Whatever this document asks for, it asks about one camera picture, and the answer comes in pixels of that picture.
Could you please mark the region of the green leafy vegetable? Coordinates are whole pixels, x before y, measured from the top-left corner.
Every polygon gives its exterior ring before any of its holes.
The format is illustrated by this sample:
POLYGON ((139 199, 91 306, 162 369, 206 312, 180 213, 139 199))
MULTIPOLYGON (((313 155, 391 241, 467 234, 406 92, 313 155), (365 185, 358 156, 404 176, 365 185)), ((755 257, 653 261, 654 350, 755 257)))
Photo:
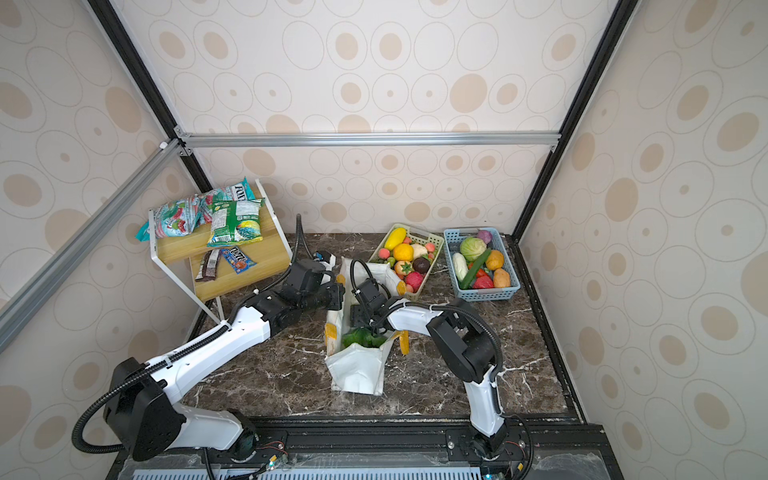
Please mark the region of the green leafy vegetable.
POLYGON ((348 348, 353 344, 363 348, 379 348, 388 340, 386 335, 372 332, 369 329, 359 327, 350 330, 342 336, 342 345, 348 348))

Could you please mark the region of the white grocery bag yellow handles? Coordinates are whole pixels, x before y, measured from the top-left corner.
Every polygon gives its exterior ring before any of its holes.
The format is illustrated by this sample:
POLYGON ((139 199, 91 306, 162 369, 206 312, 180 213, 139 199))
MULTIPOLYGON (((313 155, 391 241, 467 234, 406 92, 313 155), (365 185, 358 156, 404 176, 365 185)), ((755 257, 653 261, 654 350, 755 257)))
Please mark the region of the white grocery bag yellow handles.
POLYGON ((337 282, 344 286, 342 309, 327 313, 325 324, 326 366, 336 391, 380 396, 384 391, 386 362, 397 346, 401 353, 410 352, 409 334, 404 331, 373 333, 358 325, 353 316, 360 312, 354 288, 370 278, 382 286, 385 299, 399 293, 400 279, 384 264, 354 263, 343 258, 337 282))

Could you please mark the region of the green cucumber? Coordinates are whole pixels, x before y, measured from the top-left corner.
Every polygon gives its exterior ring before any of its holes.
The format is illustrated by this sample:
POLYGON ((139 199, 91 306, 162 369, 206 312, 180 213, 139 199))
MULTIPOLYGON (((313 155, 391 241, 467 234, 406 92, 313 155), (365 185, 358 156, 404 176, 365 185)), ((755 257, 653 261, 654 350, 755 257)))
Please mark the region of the green cucumber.
POLYGON ((465 279, 459 284, 459 287, 461 290, 468 290, 472 283, 474 282, 474 279, 476 278, 476 274, 479 270, 481 270, 485 264, 486 258, 489 256, 491 249, 486 249, 478 258, 475 259, 475 261, 472 263, 472 265, 469 268, 468 274, 466 275, 465 279))

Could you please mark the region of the white napa cabbage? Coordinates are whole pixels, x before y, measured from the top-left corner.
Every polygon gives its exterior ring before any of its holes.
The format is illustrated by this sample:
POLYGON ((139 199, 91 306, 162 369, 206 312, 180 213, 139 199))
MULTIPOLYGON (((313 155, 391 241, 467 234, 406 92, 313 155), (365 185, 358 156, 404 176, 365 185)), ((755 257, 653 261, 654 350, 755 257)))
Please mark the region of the white napa cabbage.
POLYGON ((456 279, 459 284, 465 279, 466 275, 468 274, 469 267, 467 260, 465 257, 457 252, 452 254, 452 266, 454 269, 454 273, 456 276, 456 279))

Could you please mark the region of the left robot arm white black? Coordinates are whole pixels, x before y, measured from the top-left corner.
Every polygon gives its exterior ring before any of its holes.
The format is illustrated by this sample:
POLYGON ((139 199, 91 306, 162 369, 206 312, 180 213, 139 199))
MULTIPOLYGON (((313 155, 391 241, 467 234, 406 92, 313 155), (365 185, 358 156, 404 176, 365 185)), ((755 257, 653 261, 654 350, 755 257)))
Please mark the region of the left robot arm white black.
POLYGON ((256 450, 252 422, 234 410, 189 407, 191 388, 237 355, 295 325, 305 313, 340 310, 344 288, 328 251, 294 255, 274 282, 242 298, 227 319, 194 340, 147 362, 129 358, 108 392, 75 422, 71 442, 86 454, 127 451, 136 461, 167 450, 225 452, 243 461, 256 450))

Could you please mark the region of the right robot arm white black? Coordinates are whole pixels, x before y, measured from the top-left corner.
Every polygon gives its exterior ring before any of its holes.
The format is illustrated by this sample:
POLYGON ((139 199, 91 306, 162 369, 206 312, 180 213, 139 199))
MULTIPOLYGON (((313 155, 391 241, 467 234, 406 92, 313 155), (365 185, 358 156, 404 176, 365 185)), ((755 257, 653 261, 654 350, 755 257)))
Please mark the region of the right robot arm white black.
POLYGON ((509 440, 497 386, 504 356, 498 334, 469 304, 455 299, 446 304, 424 304, 393 296, 375 279, 370 267, 350 262, 349 285, 356 302, 350 307, 352 329, 342 337, 345 349, 378 348, 395 332, 427 335, 451 373, 465 387, 470 405, 472 444, 483 459, 496 457, 508 445, 515 445, 522 460, 533 456, 526 423, 515 416, 525 437, 509 440))

